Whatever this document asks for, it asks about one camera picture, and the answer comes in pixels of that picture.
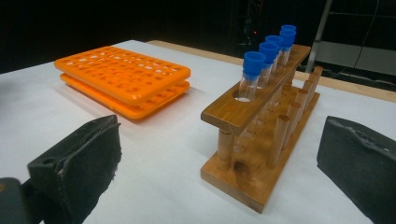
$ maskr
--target orange tray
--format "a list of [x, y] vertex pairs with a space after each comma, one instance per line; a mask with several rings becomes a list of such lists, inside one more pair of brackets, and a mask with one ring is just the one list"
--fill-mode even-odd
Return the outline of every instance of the orange tray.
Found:
[[146, 116], [186, 91], [188, 67], [115, 47], [55, 61], [61, 80], [129, 118]]

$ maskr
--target wooden test tube rack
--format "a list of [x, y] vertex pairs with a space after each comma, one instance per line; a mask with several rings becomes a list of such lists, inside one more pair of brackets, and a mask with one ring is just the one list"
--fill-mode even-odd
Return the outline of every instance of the wooden test tube rack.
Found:
[[[201, 120], [219, 128], [218, 150], [202, 167], [202, 179], [258, 213], [262, 213], [319, 98], [315, 87], [321, 74], [320, 68], [311, 74], [309, 80], [305, 82], [304, 89], [306, 90], [291, 86], [297, 66], [309, 51], [309, 47], [293, 45], [285, 68], [276, 70], [266, 88], [257, 89], [253, 102], [240, 102], [234, 99], [239, 87], [239, 83], [236, 83], [201, 114]], [[278, 98], [278, 104], [272, 111], [273, 114], [266, 116], [265, 128], [261, 131], [260, 136], [256, 136], [253, 147], [242, 153], [234, 152], [233, 144], [238, 135], [246, 129], [256, 115], [262, 111], [262, 108], [271, 102], [275, 95], [279, 95], [280, 91], [281, 96]], [[286, 116], [288, 110], [290, 110], [289, 115], [292, 115], [292, 105], [297, 105], [293, 116], [300, 119], [295, 122], [293, 132], [289, 132], [288, 143], [280, 144], [277, 142], [278, 140], [274, 140], [276, 139], [275, 135], [279, 133], [279, 128], [285, 129], [287, 123], [292, 127], [291, 120], [293, 118]], [[277, 154], [277, 158], [275, 154], [275, 161], [269, 161], [270, 159], [267, 158], [274, 157], [274, 154], [270, 153], [270, 149], [279, 147], [279, 145], [283, 145], [282, 151]]]

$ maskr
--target white tabletop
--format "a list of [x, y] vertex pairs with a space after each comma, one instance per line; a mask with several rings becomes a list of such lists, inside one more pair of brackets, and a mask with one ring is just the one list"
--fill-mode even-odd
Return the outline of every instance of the white tabletop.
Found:
[[[146, 119], [118, 116], [122, 159], [84, 223], [372, 223], [317, 167], [319, 141], [327, 116], [396, 139], [396, 104], [318, 86], [318, 104], [258, 214], [200, 177], [218, 140], [200, 114], [239, 81], [241, 67], [137, 41], [116, 47], [188, 66], [191, 88]], [[26, 181], [28, 162], [85, 122], [114, 114], [60, 74], [45, 63], [0, 75], [0, 177]]]

